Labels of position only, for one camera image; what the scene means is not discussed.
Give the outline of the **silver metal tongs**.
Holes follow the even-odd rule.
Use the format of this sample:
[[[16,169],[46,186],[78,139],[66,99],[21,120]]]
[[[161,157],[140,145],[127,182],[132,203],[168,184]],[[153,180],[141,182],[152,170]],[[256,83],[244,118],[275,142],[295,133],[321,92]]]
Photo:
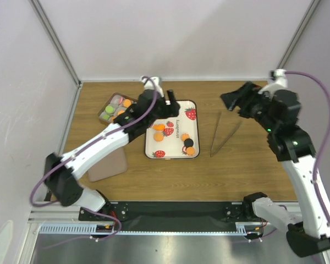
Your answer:
[[[214,130],[210,157],[214,157],[241,127],[242,121],[231,120],[231,114],[221,111]]]

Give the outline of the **orange waffle round cookie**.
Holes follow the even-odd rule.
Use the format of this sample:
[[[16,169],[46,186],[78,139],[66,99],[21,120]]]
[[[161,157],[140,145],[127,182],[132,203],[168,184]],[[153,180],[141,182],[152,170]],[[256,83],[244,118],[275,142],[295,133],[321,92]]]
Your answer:
[[[131,100],[129,100],[129,99],[125,99],[124,101],[123,101],[123,106],[125,107],[125,108],[128,108],[129,106],[131,106],[132,105],[132,101]]]

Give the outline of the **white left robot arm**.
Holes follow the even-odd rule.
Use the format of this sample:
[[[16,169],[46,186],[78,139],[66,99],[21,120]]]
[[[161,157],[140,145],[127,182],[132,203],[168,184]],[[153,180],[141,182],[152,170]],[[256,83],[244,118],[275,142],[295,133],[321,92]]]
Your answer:
[[[177,117],[180,106],[173,90],[167,95],[165,99],[156,90],[145,90],[137,102],[94,138],[62,156],[51,153],[46,157],[43,182],[63,207],[84,207],[97,220],[109,216],[106,198],[96,190],[83,187],[78,180],[110,153],[144,134],[156,120]]]

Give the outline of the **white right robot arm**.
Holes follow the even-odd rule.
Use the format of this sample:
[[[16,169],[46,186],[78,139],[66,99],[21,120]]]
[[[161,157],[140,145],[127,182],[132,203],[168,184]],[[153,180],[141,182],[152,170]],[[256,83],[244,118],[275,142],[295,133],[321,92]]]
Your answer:
[[[221,95],[225,107],[238,115],[256,120],[267,131],[267,142],[278,162],[289,175],[298,198],[301,216],[296,216],[257,192],[244,197],[242,214],[248,221],[262,218],[285,233],[287,242],[299,257],[330,249],[330,221],[323,214],[316,194],[321,182],[316,164],[316,151],[308,133],[296,123],[301,103],[296,93],[278,90],[268,98],[257,86]]]

